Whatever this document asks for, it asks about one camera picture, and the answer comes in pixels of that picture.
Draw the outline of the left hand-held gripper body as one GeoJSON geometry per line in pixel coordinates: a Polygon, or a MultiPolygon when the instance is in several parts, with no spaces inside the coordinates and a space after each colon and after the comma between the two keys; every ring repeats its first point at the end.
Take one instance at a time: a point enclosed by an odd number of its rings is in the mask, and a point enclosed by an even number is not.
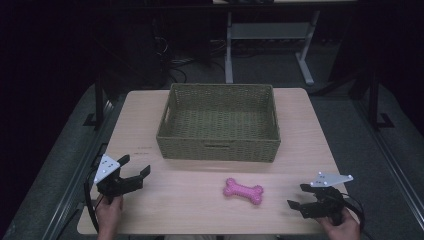
{"type": "Polygon", "coordinates": [[[132,192],[129,185],[130,178],[121,178],[120,173],[116,172],[118,167],[117,160],[104,154],[94,177],[98,192],[109,200],[132,192]]]}

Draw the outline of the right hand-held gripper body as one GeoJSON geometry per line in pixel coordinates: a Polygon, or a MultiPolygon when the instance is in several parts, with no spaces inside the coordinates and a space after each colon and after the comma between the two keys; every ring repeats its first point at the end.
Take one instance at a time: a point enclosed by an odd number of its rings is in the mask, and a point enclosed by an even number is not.
{"type": "Polygon", "coordinates": [[[329,217],[333,225],[342,223],[342,209],[344,200],[335,185],[353,180],[352,175],[338,175],[333,173],[319,172],[314,180],[310,182],[314,196],[317,199],[312,217],[329,217]]]}

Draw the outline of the pink rubber bone toy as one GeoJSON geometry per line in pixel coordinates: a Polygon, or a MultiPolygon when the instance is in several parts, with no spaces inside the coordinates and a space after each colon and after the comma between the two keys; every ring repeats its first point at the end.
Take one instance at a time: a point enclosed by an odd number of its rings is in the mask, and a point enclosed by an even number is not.
{"type": "Polygon", "coordinates": [[[226,180],[226,186],[223,189],[223,194],[226,197],[233,195],[248,199],[252,204],[259,205],[262,203],[262,194],[264,189],[260,185],[248,187],[241,185],[236,182],[234,178],[228,178],[226,180]]]}

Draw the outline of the green woven basket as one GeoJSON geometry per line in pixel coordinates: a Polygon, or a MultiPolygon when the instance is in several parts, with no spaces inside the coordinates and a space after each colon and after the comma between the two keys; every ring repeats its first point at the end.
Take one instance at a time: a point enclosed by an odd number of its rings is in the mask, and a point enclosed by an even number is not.
{"type": "Polygon", "coordinates": [[[273,87],[173,84],[156,140],[166,159],[271,163],[281,143],[273,87]]]}

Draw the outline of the person's right hand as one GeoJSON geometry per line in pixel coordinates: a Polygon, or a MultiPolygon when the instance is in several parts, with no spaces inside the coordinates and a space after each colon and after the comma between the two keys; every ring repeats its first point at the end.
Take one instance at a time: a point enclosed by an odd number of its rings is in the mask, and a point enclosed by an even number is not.
{"type": "Polygon", "coordinates": [[[360,240],[360,226],[347,208],[342,210],[342,218],[343,222],[338,226],[335,226],[328,217],[316,218],[316,221],[330,240],[360,240]]]}

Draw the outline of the person's left hand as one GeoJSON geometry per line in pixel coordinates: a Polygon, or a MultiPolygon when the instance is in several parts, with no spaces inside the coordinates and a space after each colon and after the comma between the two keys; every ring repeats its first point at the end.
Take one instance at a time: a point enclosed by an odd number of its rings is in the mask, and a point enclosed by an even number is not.
{"type": "Polygon", "coordinates": [[[97,240],[113,240],[117,235],[118,225],[123,210],[123,197],[114,197],[109,202],[100,194],[96,202],[95,214],[98,221],[97,240]]]}

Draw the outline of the black metal stand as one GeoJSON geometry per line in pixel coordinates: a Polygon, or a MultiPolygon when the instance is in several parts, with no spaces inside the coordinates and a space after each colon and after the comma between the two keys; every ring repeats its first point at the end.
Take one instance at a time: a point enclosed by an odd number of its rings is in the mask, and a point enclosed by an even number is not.
{"type": "Polygon", "coordinates": [[[83,123],[84,126],[93,127],[95,131],[99,130],[105,120],[108,99],[104,90],[104,77],[99,75],[94,83],[95,111],[89,113],[83,123]]]}
{"type": "Polygon", "coordinates": [[[393,128],[394,124],[386,113],[378,112],[379,104],[379,79],[374,69],[367,72],[369,82],[368,95],[368,122],[375,131],[381,128],[393,128]]]}

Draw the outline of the aluminium floor rail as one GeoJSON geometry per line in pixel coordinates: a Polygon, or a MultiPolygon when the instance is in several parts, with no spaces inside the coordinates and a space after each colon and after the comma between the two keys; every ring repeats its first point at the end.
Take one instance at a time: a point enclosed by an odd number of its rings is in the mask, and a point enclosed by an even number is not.
{"type": "Polygon", "coordinates": [[[354,101],[353,105],[358,112],[360,118],[364,121],[366,128],[370,132],[372,138],[376,142],[380,152],[384,156],[386,165],[392,175],[394,181],[403,195],[410,211],[412,212],[415,220],[424,232],[424,201],[422,201],[412,184],[410,183],[405,172],[398,163],[393,151],[389,148],[387,141],[384,139],[378,127],[375,127],[368,118],[368,110],[365,105],[360,101],[354,101]]]}
{"type": "Polygon", "coordinates": [[[76,126],[78,133],[69,130],[70,137],[76,140],[64,140],[63,144],[69,143],[69,146],[60,151],[60,162],[55,162],[51,168],[49,179],[53,183],[63,183],[63,186],[42,240],[58,240],[74,216],[84,209],[84,185],[91,179],[90,173],[96,169],[96,162],[106,149],[113,111],[113,104],[107,100],[96,105],[95,112],[85,114],[82,125],[71,118],[71,124],[76,126]]]}

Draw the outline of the white metal desk frame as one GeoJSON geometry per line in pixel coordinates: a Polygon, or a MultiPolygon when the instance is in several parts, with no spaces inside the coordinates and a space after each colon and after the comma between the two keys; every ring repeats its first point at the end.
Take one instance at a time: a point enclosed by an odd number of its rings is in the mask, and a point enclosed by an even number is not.
{"type": "Polygon", "coordinates": [[[233,40],[303,40],[303,47],[295,53],[296,61],[301,70],[305,84],[312,86],[314,79],[306,62],[307,53],[311,45],[319,11],[314,11],[309,22],[295,23],[234,23],[232,13],[227,15],[226,52],[224,57],[225,82],[232,84],[232,41],[233,40]]]}

